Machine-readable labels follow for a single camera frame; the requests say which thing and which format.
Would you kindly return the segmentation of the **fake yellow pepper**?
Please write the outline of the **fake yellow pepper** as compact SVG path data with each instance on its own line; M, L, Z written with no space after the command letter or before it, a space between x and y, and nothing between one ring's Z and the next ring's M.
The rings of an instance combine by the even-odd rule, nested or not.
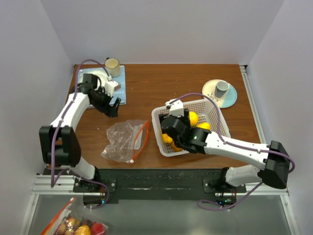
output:
M173 139L167 134L162 134L161 138L164 144L171 144L173 142Z

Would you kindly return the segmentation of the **fake yellow lemon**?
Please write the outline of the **fake yellow lemon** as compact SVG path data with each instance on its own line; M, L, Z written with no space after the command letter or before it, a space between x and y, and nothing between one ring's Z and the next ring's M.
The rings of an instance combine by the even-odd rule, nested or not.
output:
M195 112L189 112L190 126L196 126L199 122L199 116Z

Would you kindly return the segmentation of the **fake yellow pear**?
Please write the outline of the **fake yellow pear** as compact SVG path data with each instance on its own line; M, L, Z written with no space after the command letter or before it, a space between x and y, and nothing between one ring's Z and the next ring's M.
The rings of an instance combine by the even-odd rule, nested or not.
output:
M203 122L197 125L198 128L206 129L206 130L211 130L211 126L208 122Z

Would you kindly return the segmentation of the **clear zip top bag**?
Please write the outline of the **clear zip top bag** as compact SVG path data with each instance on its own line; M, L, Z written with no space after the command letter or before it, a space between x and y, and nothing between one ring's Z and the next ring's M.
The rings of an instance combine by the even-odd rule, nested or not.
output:
M149 135L147 120L126 120L106 130L109 144L101 156L118 163L133 164L145 147Z

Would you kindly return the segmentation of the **fake orange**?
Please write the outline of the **fake orange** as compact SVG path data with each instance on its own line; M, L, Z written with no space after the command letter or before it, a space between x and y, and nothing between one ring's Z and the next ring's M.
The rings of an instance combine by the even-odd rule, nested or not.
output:
M182 148L177 147L177 146L175 145L175 142L174 142L174 141L172 141L172 142L170 143L170 146L171 146L171 149L172 149L174 152L181 152L181 151L183 150Z

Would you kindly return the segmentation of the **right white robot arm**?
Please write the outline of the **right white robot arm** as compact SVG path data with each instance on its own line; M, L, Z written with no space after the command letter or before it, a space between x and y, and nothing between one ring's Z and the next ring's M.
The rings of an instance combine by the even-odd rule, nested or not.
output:
M222 169L219 180L212 184L217 190L230 192L246 183L264 183L286 189L294 162L278 141L256 144L221 136L199 127L191 127L185 117L159 115L161 131L172 138L176 147L189 153L221 155L245 162L242 167Z

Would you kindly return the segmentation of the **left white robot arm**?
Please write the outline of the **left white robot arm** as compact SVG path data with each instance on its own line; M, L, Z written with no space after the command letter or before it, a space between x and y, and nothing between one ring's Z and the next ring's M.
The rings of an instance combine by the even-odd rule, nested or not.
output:
M43 161L51 166L52 187L61 176L55 173L55 168L60 167L77 176L79 186L96 192L103 188L99 170L82 157L75 130L90 105L110 118L118 116L121 99L116 98L114 103L111 100L120 84L107 71L78 72L77 75L78 81L61 113L50 125L39 130L41 151Z

